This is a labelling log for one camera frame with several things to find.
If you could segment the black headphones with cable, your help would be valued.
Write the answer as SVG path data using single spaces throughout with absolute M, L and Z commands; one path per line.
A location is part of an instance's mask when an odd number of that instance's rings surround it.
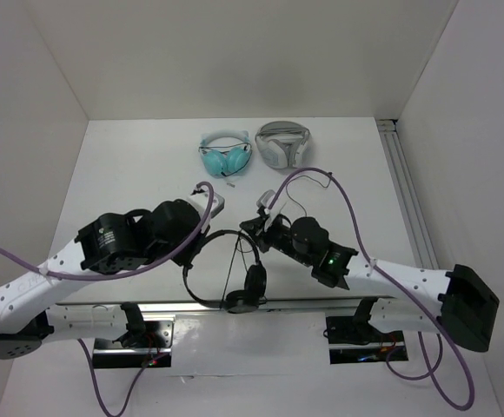
M 213 229 L 238 229 L 240 222 L 255 218 L 256 199 L 265 190 L 278 189 L 285 177 L 276 173 L 250 174 L 229 181 L 215 180 L 216 191 L 227 198 L 227 205 L 221 217 L 214 221 Z M 306 215 L 320 218 L 329 208 L 329 185 L 330 180 L 323 174 L 301 172 L 285 186 L 276 207 L 292 221 Z M 247 270 L 253 261 L 252 249 L 244 240 L 235 235 L 217 238 L 194 259 L 187 284 L 180 275 L 176 276 L 172 295 L 192 301 L 187 292 L 191 289 L 205 301 L 219 302 L 230 292 L 243 289 Z M 262 255 L 262 262 L 268 273 L 267 291 L 260 298 L 263 302 L 328 299 L 335 292 L 311 277 L 310 268 L 274 249 Z

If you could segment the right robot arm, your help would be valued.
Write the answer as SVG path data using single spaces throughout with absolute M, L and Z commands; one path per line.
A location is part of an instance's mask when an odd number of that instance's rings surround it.
M 394 331 L 444 332 L 467 350 L 489 349 L 500 302 L 468 266 L 435 270 L 368 260 L 356 249 L 332 242 L 310 216 L 290 225 L 280 215 L 274 220 L 256 217 L 240 226 L 260 251 L 273 248 L 309 267 L 322 285 L 367 293 L 353 320 L 356 336 L 364 341 Z

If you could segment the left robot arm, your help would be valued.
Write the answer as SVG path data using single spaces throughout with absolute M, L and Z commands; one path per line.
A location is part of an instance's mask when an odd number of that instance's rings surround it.
M 168 261 L 182 264 L 223 206 L 218 197 L 192 195 L 152 211 L 107 213 L 37 266 L 0 248 L 0 255 L 25 270 L 0 286 L 0 360 L 55 341 L 94 338 L 128 348 L 146 340 L 149 330 L 133 301 L 83 307 L 63 301 L 92 283 L 138 276 Z

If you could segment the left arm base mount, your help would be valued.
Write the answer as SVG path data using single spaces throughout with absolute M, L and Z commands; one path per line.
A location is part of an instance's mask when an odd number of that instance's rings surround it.
M 96 369 L 168 368 L 172 363 L 175 316 L 153 314 L 144 318 L 146 331 L 128 347 L 120 341 L 95 339 L 92 364 Z

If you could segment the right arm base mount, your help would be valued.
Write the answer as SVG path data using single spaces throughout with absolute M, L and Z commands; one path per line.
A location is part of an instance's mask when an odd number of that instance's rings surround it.
M 384 334 L 362 324 L 352 316 L 327 316 L 323 336 L 328 340 L 331 365 L 407 361 L 403 332 Z

